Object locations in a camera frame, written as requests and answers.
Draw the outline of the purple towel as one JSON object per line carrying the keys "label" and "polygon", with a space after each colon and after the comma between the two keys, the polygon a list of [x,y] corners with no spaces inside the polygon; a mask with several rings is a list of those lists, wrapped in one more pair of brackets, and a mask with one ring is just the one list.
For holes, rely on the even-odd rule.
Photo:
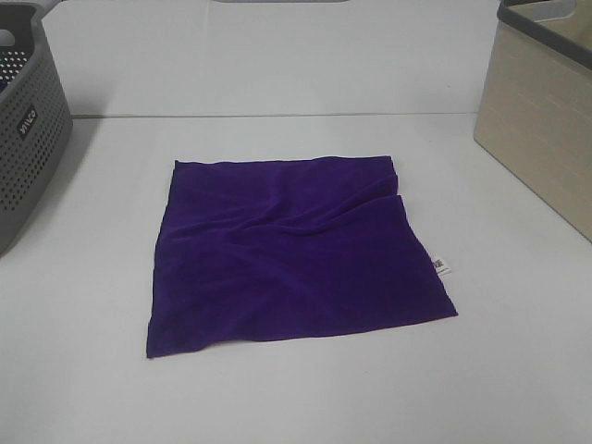
{"label": "purple towel", "polygon": [[454,317],[388,156],[177,162],[146,354]]}

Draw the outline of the beige fabric storage bin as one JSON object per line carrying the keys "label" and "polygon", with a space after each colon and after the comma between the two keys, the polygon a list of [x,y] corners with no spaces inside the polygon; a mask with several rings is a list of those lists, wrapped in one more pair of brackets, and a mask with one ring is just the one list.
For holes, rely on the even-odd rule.
{"label": "beige fabric storage bin", "polygon": [[502,1],[474,139],[591,236],[591,4]]}

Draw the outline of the white towel care label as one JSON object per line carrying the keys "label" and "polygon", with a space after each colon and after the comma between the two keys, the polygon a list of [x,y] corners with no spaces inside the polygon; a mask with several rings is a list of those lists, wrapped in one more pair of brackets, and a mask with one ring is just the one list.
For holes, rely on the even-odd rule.
{"label": "white towel care label", "polygon": [[442,257],[433,257],[432,263],[439,276],[443,276],[451,272],[451,267]]}

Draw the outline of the grey perforated laundry basket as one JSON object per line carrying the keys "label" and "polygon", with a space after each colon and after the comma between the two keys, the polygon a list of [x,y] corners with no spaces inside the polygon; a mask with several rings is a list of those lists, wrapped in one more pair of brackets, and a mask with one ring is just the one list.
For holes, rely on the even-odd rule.
{"label": "grey perforated laundry basket", "polygon": [[73,121],[43,18],[57,1],[1,3],[1,253],[56,172]]}

